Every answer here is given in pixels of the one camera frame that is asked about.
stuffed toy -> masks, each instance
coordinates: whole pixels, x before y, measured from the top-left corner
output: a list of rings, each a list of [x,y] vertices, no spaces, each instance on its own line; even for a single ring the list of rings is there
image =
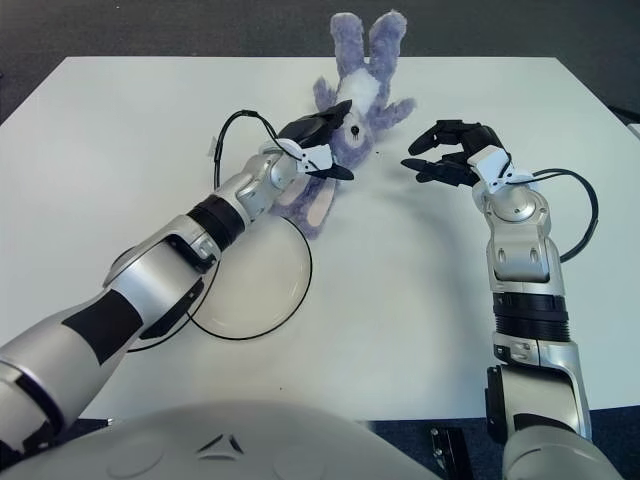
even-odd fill
[[[391,11],[378,18],[369,30],[369,62],[365,62],[362,20],[353,13],[331,18],[340,81],[333,89],[324,78],[313,86],[319,111],[351,100],[350,112],[329,144],[335,161],[349,169],[369,155],[379,133],[409,116],[415,100],[404,99],[387,105],[400,55],[400,42],[407,20]],[[318,236],[336,194],[338,181],[301,175],[278,198],[272,212],[291,220],[307,238]]]

